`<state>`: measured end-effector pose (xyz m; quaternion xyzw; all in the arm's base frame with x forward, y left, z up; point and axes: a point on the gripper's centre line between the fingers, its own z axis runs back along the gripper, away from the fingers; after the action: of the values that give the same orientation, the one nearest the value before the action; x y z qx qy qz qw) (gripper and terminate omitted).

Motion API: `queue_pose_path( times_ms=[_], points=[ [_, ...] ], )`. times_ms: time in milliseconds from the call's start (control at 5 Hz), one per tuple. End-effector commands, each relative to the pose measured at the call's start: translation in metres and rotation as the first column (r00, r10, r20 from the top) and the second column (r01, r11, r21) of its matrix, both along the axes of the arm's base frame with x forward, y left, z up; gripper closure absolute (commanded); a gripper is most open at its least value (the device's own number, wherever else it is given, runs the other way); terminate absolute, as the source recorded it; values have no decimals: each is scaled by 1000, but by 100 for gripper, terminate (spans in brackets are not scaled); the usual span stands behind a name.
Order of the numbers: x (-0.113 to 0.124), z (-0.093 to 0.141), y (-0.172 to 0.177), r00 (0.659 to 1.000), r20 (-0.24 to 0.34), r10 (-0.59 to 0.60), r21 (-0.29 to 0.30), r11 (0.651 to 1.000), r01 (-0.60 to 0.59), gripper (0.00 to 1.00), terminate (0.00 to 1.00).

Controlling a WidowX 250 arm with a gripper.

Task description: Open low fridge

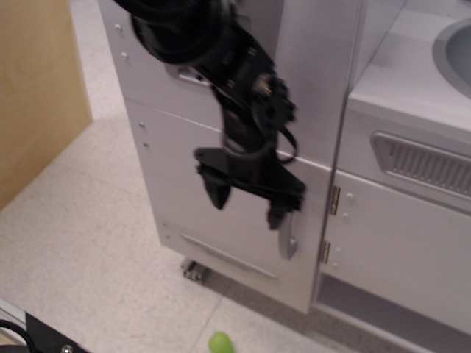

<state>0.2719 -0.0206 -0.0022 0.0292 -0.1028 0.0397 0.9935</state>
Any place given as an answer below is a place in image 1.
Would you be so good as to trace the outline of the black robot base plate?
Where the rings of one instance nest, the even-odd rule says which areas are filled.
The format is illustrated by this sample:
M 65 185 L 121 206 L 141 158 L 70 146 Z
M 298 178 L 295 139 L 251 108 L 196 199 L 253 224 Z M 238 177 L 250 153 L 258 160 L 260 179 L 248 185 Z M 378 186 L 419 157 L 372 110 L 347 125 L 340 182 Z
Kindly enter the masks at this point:
M 1 317 L 1 331 L 14 333 L 20 343 L 1 344 L 1 352 L 89 352 L 84 346 L 26 313 L 24 320 Z

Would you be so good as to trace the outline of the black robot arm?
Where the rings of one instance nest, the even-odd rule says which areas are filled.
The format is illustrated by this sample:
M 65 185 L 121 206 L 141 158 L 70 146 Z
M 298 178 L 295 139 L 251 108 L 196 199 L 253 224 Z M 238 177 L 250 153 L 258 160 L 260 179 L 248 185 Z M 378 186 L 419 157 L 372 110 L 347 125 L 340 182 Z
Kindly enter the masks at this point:
M 277 155 L 294 103 L 259 42 L 238 22 L 229 1 L 121 1 L 142 46 L 159 61 L 188 66 L 208 81 L 222 109 L 222 142 L 194 152 L 214 207 L 222 209 L 233 188 L 268 200 L 267 221 L 279 229 L 301 208 L 304 183 Z

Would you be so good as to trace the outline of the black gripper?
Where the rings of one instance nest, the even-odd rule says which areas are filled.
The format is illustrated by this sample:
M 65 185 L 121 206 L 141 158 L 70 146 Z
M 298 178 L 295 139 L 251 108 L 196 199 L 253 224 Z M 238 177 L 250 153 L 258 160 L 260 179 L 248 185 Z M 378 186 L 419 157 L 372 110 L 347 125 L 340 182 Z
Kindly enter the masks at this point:
M 273 149 L 242 155 L 223 148 L 196 149 L 197 171 L 213 206 L 222 210 L 230 190 L 238 188 L 269 200 L 266 215 L 269 229 L 279 229 L 288 211 L 301 209 L 305 193 L 305 184 L 284 167 L 297 156 L 297 144 L 292 146 L 294 153 L 284 160 Z

